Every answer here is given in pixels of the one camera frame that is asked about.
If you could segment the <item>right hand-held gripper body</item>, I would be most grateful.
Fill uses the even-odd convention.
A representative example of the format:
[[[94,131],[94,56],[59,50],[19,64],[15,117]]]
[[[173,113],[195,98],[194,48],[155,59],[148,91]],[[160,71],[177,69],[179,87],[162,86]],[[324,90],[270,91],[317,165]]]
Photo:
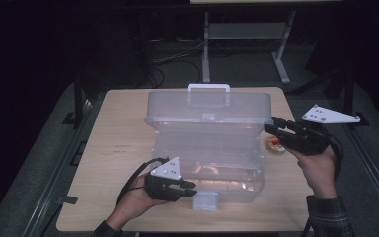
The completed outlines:
[[[294,128],[279,128],[285,133],[278,137],[285,147],[304,155],[317,155],[331,145],[331,135],[324,124],[359,123],[360,116],[351,116],[314,105]]]

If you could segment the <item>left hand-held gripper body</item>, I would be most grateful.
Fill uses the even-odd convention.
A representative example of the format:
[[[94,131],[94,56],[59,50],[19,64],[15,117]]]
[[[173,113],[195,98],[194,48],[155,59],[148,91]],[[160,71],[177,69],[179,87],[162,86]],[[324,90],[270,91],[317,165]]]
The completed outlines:
[[[182,182],[180,158],[175,157],[154,168],[145,176],[144,189],[152,199],[177,201],[182,191],[171,188]]]

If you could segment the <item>clear plastic storage box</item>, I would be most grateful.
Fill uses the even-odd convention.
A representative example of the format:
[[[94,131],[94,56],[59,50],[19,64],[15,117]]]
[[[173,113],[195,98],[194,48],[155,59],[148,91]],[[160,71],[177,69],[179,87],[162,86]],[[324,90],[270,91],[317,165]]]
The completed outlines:
[[[195,183],[194,209],[251,202],[264,186],[260,134],[272,123],[271,97],[227,84],[190,84],[148,95],[145,122],[156,133],[152,156],[178,158]]]

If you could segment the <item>person's left hand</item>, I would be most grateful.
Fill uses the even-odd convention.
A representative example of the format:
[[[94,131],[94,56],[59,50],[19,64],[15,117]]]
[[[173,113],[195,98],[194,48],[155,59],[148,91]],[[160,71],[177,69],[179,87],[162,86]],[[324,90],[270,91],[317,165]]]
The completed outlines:
[[[128,191],[118,203],[114,211],[106,219],[106,224],[120,231],[127,222],[141,216],[150,208],[165,204],[165,200],[152,199],[144,190],[145,175],[137,177]]]

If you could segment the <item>person's right hand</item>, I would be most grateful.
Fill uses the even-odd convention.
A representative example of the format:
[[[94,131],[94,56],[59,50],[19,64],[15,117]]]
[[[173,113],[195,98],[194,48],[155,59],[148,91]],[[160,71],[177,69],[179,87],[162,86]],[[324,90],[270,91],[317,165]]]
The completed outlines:
[[[337,198],[335,186],[335,162],[336,156],[331,147],[327,147],[321,154],[306,156],[293,149],[288,149],[298,160],[298,166],[315,198],[333,199]]]

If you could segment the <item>black upright post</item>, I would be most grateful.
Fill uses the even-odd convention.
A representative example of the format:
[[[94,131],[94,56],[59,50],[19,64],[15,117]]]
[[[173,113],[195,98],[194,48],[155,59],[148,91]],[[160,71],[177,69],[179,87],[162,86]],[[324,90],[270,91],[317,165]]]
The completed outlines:
[[[74,81],[74,127],[78,128],[83,117],[82,112],[82,88],[81,81],[78,76],[75,77]]]
[[[353,112],[353,93],[354,93],[354,82],[352,74],[350,71],[347,72],[344,84],[344,94],[343,94],[343,111],[346,114],[352,114]]]

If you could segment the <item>aluminium rail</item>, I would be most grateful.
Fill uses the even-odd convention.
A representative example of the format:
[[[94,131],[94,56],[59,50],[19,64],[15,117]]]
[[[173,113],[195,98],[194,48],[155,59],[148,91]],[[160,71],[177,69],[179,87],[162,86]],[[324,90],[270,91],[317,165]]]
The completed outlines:
[[[28,181],[37,178],[38,197],[35,199],[32,212],[28,215],[28,222],[23,227],[22,237],[40,236],[44,219],[53,206],[52,201],[63,186],[65,169],[81,141],[87,137],[85,128],[92,107],[88,99],[81,104],[79,113],[82,119],[76,124],[74,120],[70,121],[70,117],[74,118],[74,110],[77,107],[64,108],[57,104],[50,120],[44,126],[31,153],[32,158],[29,164],[25,165]]]
[[[357,107],[363,124],[329,127],[344,152],[337,188],[356,235],[379,237],[379,114],[368,100]]]

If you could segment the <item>white metal table frame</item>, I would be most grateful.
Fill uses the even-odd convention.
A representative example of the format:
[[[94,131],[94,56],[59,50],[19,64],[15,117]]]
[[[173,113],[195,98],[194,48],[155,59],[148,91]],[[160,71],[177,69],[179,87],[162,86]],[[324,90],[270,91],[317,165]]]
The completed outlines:
[[[209,44],[213,40],[280,40],[277,51],[271,56],[284,85],[290,83],[289,76],[282,62],[288,38],[296,16],[295,11],[288,14],[285,22],[276,23],[211,23],[209,13],[204,14],[203,54],[201,57],[202,82],[210,83]]]

